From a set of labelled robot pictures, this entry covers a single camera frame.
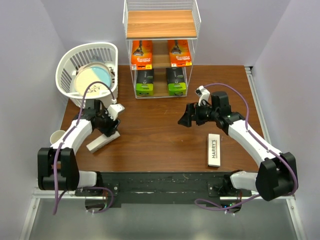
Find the grey Harry's box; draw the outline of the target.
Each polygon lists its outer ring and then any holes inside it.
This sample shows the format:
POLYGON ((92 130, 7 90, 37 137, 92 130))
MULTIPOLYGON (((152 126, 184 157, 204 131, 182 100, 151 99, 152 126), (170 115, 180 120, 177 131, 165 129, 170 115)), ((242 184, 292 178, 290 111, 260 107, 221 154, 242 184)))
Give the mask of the grey Harry's box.
POLYGON ((116 131, 111 136, 106 136, 104 134, 101 134, 95 140, 87 144, 86 148, 89 150, 90 153, 93 154, 99 149, 101 149, 102 147, 104 147, 105 145, 111 143, 112 141, 116 140, 119 137, 120 137, 120 133, 118 131, 116 131))

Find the green black razor box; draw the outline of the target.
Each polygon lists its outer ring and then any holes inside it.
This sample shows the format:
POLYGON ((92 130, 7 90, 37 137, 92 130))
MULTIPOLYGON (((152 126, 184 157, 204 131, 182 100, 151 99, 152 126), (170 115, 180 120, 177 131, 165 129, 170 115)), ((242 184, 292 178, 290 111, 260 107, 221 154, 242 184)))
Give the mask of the green black razor box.
POLYGON ((170 96, 184 96, 187 85, 182 67, 166 68, 167 90, 170 96))
POLYGON ((138 70, 135 91, 138 96, 153 96, 154 95, 154 70, 138 70))

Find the orange Gillette razor pack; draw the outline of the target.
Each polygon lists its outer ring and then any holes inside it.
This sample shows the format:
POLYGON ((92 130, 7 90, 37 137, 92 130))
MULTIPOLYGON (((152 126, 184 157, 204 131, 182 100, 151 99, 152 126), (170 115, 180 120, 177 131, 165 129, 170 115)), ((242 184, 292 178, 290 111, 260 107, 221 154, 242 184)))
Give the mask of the orange Gillette razor pack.
POLYGON ((188 67, 193 64, 188 40, 170 39, 167 46, 171 67, 188 67))
POLYGON ((153 42, 151 40, 133 40, 130 55, 131 70, 151 70, 152 63, 153 42))

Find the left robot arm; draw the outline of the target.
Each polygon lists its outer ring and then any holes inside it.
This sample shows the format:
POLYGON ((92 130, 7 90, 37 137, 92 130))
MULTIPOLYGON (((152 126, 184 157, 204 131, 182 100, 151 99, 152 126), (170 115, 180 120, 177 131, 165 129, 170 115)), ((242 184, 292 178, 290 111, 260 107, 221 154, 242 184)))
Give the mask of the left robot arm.
POLYGON ((114 141, 120 136, 119 115, 124 106, 114 102, 104 107, 97 99, 90 99, 77 114, 69 129, 50 147, 42 147, 37 153, 38 187, 44 191, 75 191, 85 188, 92 196, 104 190, 98 172, 81 171, 76 153, 85 139, 97 129, 101 135, 86 147, 91 153, 114 141))

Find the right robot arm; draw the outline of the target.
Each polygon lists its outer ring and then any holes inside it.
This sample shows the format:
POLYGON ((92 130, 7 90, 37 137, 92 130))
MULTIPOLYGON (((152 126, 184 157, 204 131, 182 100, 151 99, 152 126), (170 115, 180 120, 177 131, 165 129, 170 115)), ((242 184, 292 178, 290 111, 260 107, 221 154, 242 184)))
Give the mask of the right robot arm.
POLYGON ((255 191, 265 201, 294 194, 299 187, 294 155, 273 147, 253 130, 245 117, 233 112, 226 92, 210 93, 203 86, 195 92, 198 102, 187 104, 178 124, 189 128, 193 122, 198 126, 214 122, 238 142, 259 167, 258 172, 236 170, 227 174, 222 185, 223 192, 233 197, 240 190, 255 191))

